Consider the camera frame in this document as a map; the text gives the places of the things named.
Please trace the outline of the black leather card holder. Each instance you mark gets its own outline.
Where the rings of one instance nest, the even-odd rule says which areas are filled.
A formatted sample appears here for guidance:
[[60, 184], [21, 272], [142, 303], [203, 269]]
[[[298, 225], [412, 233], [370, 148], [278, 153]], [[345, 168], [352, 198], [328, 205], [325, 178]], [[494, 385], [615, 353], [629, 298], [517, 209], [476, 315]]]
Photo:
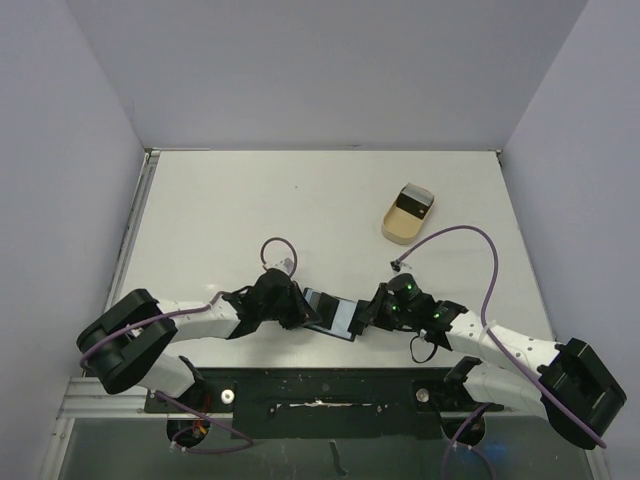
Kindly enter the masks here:
[[307, 326], [307, 329], [334, 338], [353, 342], [357, 335], [352, 333], [352, 318], [358, 301], [336, 297], [340, 300], [331, 329], [322, 328], [319, 324]]

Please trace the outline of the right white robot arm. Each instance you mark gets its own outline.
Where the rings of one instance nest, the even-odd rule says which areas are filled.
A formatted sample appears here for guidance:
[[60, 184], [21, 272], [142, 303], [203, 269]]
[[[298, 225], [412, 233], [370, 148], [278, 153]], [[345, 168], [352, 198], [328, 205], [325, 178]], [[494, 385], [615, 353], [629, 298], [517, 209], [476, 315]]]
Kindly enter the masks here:
[[434, 299], [409, 273], [380, 284], [371, 300], [358, 301], [351, 326], [414, 332], [464, 355], [464, 372], [445, 384], [452, 406], [492, 403], [527, 411], [585, 450], [604, 444], [627, 400], [588, 343], [541, 340], [488, 322], [463, 305]]

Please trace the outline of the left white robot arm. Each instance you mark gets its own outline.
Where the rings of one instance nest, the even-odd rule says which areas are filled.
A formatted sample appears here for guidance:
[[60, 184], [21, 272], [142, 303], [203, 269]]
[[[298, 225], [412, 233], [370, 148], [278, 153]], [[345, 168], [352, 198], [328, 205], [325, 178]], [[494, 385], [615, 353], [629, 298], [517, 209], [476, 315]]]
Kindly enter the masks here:
[[141, 386], [190, 411], [202, 402], [202, 377], [188, 358], [168, 354], [167, 346], [202, 338], [239, 339], [270, 321], [285, 330], [322, 322], [298, 283], [276, 268], [253, 285], [218, 291], [207, 302], [163, 303], [148, 290], [135, 289], [85, 328], [76, 345], [80, 366], [107, 393]]

